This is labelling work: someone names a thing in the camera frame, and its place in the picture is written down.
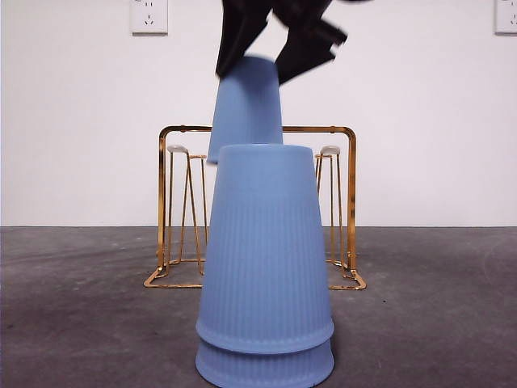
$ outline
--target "ribbed cup texture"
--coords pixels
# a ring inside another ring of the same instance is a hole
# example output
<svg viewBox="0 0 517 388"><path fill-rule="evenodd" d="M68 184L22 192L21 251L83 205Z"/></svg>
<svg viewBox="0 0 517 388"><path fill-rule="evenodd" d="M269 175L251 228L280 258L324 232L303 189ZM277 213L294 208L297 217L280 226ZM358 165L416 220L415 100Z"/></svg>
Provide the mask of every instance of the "ribbed cup texture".
<svg viewBox="0 0 517 388"><path fill-rule="evenodd" d="M332 336L310 149L221 149L196 329L249 354L299 352Z"/></svg>
<svg viewBox="0 0 517 388"><path fill-rule="evenodd" d="M332 372L330 341L302 352L250 355L201 341L195 359L201 375L225 388L302 388L319 384Z"/></svg>
<svg viewBox="0 0 517 388"><path fill-rule="evenodd" d="M257 143L283 143L278 73L272 61L243 57L219 84L207 162L218 163L222 146Z"/></svg>

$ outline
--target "gray concrete floor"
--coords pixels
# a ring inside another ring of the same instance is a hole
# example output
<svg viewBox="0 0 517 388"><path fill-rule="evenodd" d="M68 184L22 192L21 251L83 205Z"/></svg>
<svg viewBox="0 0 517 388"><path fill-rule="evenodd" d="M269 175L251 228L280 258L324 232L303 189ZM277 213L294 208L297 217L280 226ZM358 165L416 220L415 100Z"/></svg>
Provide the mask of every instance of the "gray concrete floor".
<svg viewBox="0 0 517 388"><path fill-rule="evenodd" d="M200 291L142 286L155 240L3 228L2 387L211 386L194 366ZM368 288L331 293L320 387L517 386L517 228L359 228L358 252Z"/></svg>

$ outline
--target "upside-down cup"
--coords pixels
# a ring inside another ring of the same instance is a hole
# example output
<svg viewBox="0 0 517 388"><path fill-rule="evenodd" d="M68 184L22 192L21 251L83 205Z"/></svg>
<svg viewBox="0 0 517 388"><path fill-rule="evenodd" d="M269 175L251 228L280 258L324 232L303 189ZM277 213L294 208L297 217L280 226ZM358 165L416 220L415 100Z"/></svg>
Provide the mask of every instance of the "upside-down cup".
<svg viewBox="0 0 517 388"><path fill-rule="evenodd" d="M219 84L207 162L232 144L283 143L278 72L274 62L243 57Z"/></svg>
<svg viewBox="0 0 517 388"><path fill-rule="evenodd" d="M235 384L228 386L257 386L243 385L245 371L267 379L273 355L284 377L271 377L270 386L290 387L298 378L293 371L303 368L311 370L310 381L328 376L333 358L324 344L334 324L311 149L222 148L210 230L196 324L201 374L215 382L206 371L218 368L208 365L214 357L207 353L218 352L221 359L241 354L249 364L233 369ZM308 359L311 368L303 366Z"/></svg>
<svg viewBox="0 0 517 388"><path fill-rule="evenodd" d="M330 340L315 348L285 354L246 354L216 348L201 340L195 367L224 388L309 388L334 368Z"/></svg>

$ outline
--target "white wall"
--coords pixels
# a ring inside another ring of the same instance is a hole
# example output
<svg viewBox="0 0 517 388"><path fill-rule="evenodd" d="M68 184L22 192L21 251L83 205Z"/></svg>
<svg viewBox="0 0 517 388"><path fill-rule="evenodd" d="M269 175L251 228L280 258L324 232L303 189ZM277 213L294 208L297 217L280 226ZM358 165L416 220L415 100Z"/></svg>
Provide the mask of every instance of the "white wall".
<svg viewBox="0 0 517 388"><path fill-rule="evenodd" d="M170 0L166 37L131 36L128 0L2 3L2 224L156 225L159 130L212 122L219 2ZM517 225L517 37L495 36L493 13L490 0L328 10L349 41L282 87L284 124L355 130L359 225ZM251 52L284 40L273 19Z"/></svg>

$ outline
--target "wall socket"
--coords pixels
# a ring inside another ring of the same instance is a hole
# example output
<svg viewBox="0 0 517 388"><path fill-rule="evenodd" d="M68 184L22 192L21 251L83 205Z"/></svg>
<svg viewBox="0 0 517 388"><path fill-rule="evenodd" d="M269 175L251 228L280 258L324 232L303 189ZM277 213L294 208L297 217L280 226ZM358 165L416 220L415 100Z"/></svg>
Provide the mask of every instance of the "wall socket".
<svg viewBox="0 0 517 388"><path fill-rule="evenodd" d="M169 0L130 0L133 34L166 34Z"/></svg>
<svg viewBox="0 0 517 388"><path fill-rule="evenodd" d="M495 34L517 35L517 0L495 0Z"/></svg>

